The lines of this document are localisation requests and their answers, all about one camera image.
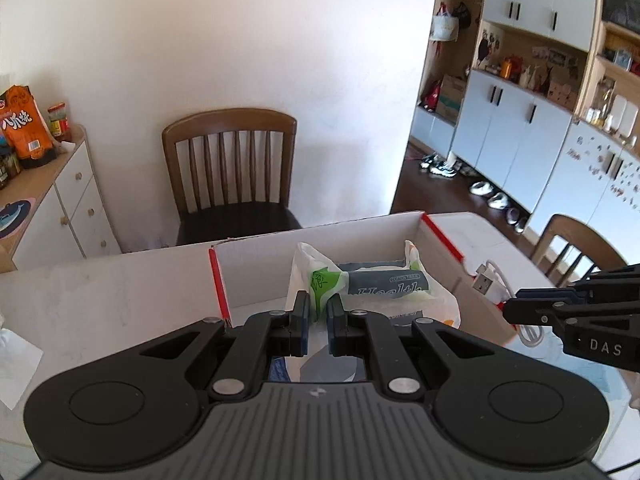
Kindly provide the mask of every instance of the metal screw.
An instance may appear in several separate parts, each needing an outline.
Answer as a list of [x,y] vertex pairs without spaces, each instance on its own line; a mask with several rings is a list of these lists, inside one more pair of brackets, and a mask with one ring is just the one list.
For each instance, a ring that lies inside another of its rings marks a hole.
[[409,377],[396,377],[389,381],[389,389],[396,394],[414,394],[420,389],[420,383]]
[[238,379],[219,379],[213,383],[213,391],[220,395],[236,395],[244,390],[244,383]]

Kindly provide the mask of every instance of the tissue paper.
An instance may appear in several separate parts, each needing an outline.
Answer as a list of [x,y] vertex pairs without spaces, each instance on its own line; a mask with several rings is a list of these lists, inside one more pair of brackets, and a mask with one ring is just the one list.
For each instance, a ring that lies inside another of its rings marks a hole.
[[0,400],[14,409],[40,363],[42,350],[5,328],[0,330]]

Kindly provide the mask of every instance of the snack bag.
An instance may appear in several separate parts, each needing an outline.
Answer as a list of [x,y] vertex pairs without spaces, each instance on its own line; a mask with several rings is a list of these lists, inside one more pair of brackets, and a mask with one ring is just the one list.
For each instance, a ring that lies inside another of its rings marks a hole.
[[27,86],[12,86],[0,95],[2,134],[24,168],[37,168],[56,158],[49,130]]

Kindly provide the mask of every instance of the cardboard box on shelf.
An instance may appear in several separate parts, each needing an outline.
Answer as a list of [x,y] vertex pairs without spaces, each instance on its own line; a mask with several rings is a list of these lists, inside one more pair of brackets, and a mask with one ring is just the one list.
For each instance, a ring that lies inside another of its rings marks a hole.
[[564,108],[573,110],[578,101],[578,94],[570,84],[563,84],[552,80],[549,86],[549,92],[546,93],[546,98],[558,103]]
[[465,81],[450,75],[444,76],[436,113],[455,124],[458,121],[465,90]]
[[515,336],[513,328],[473,289],[438,233],[424,213],[411,212],[221,242],[210,250],[221,314],[237,326],[257,312],[284,309],[299,242],[334,262],[380,262],[402,259],[404,241],[411,240],[425,270],[457,299],[460,330],[505,344]]

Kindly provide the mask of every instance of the wooden floor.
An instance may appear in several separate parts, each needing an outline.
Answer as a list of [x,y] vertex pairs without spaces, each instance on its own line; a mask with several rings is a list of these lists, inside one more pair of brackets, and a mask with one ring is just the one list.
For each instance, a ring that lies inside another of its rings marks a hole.
[[504,211],[489,208],[486,199],[469,193],[469,187],[481,178],[469,178],[458,174],[454,178],[436,176],[420,170],[423,152],[409,144],[392,213],[404,211],[425,211],[428,214],[458,213],[471,211],[486,218],[506,236],[527,257],[533,252],[533,245],[508,225]]

